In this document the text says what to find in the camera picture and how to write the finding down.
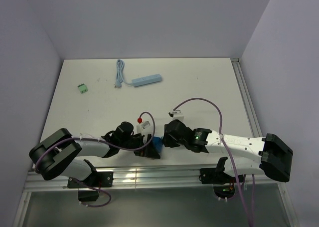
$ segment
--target gray floor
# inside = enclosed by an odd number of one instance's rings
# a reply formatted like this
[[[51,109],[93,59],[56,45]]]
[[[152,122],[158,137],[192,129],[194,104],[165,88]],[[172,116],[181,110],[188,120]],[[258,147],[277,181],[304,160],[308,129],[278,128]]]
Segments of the gray floor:
[[[76,192],[33,193],[24,227],[246,227],[239,196],[215,199],[212,186],[199,188],[117,190],[102,208],[85,208]],[[250,206],[251,186],[245,191]],[[257,227],[287,227],[277,185],[256,186]]]

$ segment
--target metal frame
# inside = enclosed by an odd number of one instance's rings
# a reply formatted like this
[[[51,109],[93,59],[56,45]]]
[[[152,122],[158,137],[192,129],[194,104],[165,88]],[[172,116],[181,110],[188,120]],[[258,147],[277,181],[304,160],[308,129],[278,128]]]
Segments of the metal frame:
[[[240,60],[239,58],[234,58],[232,60],[234,72],[237,78],[238,86],[241,92],[241,96],[243,98],[243,102],[245,105],[246,114],[250,123],[250,128],[254,137],[262,137],[262,132],[257,120],[257,116],[250,99],[250,95],[248,92],[248,88],[243,76],[243,73],[240,68]],[[283,201],[283,205],[287,214],[287,218],[289,220],[289,224],[291,227],[299,227],[300,223],[296,215],[296,211],[293,206],[293,202],[290,198],[290,195],[287,191],[286,183],[278,183],[279,193]]]
[[[261,129],[248,93],[243,74],[240,69],[239,58],[231,59],[241,96],[244,102],[246,114],[254,137],[261,137]],[[114,189],[147,189],[147,188],[173,188],[173,187],[202,187],[199,181],[199,169],[215,167],[216,165],[184,165],[184,166],[157,166],[157,167],[130,167],[130,168],[98,168],[97,171],[114,172],[114,180],[111,188]],[[67,177],[57,177],[51,181],[45,181],[41,175],[29,172],[23,188],[20,204],[15,216],[14,227],[23,225],[24,217],[32,192],[48,191],[78,191],[67,188]],[[251,184],[251,177],[246,178],[246,183]],[[286,185],[278,183],[265,175],[256,176],[256,184],[277,183],[287,217],[292,227],[299,227],[298,219],[292,202],[286,189]]]

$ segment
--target coiled blue cord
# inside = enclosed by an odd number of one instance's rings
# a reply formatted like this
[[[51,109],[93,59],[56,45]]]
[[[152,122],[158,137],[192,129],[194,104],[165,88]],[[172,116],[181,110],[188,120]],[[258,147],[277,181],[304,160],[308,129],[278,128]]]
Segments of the coiled blue cord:
[[[124,80],[124,77],[123,77],[124,66],[125,66],[124,62],[122,60],[118,59],[116,62],[116,80],[115,80],[115,87],[116,88],[122,87],[122,82],[124,82],[127,85],[132,85],[132,83],[127,83]]]

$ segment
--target green object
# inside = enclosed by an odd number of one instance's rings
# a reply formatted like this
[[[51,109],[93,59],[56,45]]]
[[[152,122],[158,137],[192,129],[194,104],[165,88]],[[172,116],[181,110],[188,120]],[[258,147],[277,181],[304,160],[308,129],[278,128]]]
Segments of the green object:
[[[88,91],[88,88],[84,84],[78,85],[78,89],[82,94]]]

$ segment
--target blue power strip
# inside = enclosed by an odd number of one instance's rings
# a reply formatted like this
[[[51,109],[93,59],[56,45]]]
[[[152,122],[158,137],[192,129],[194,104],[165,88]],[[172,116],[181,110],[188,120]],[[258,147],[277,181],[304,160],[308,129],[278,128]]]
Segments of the blue power strip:
[[[138,87],[138,86],[144,86],[144,85],[148,85],[148,84],[152,84],[152,83],[160,82],[160,81],[162,81],[161,75],[155,74],[151,76],[145,76],[145,77],[133,79],[132,85],[134,87]]]

